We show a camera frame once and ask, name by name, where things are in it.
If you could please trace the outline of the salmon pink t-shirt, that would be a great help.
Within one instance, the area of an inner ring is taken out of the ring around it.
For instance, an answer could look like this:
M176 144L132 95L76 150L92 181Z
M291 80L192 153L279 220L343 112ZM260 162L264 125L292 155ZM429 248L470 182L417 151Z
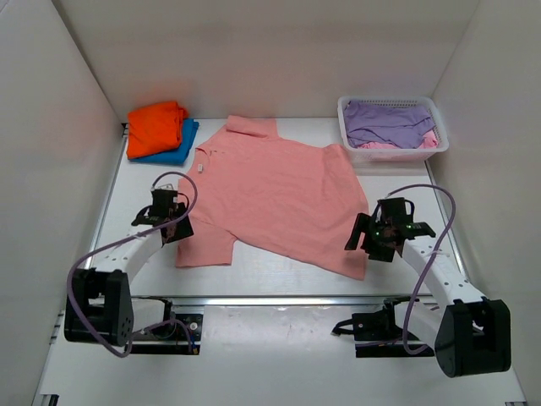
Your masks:
M367 256L346 250L369 208L341 145L314 147L278 134L273 119L231 116L194 150L194 236L178 267L229 265L236 241L362 280Z

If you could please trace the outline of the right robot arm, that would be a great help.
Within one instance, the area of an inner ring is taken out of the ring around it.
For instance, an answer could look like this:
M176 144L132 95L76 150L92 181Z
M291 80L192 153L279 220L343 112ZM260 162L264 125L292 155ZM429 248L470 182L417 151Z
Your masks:
M511 312L488 299L437 246L434 230L415 222L414 204L379 200L372 215L358 214L347 250L362 249L372 261L400 256L419 276L436 304L416 296L385 299L374 312L354 313L335 325L353 336L362 357L435 357L446 376L474 376L511 368Z

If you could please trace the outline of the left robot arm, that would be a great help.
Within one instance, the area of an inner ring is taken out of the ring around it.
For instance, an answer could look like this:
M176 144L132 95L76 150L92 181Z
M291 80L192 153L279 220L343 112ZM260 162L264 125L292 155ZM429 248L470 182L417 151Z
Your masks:
M77 262L68 273L63 335L71 343L95 343L119 358L135 337L153 332L166 337L186 329L160 296L136 298L131 283L164 246L194 235L189 212L195 198L174 189L153 189L152 204L131 223L128 236L97 250L106 256L93 267Z

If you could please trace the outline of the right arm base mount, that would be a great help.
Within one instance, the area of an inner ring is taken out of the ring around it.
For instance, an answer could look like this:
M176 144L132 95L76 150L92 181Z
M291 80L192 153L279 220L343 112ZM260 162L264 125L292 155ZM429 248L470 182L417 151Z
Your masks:
M421 352L410 354L403 347L402 328L396 324L394 309L409 299L409 296L385 299L375 311L352 313L349 319L336 323L331 334L352 336L357 359L434 357L434 351L416 343L418 339L411 333L407 337L410 349L420 348Z

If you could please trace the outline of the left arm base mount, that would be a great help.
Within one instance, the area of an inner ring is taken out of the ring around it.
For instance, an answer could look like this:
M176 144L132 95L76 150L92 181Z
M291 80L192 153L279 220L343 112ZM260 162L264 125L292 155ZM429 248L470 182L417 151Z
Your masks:
M164 326L148 328L158 321L145 321L135 328L131 354L196 356L201 351L204 326L202 306L183 304L174 298L150 297L164 304Z

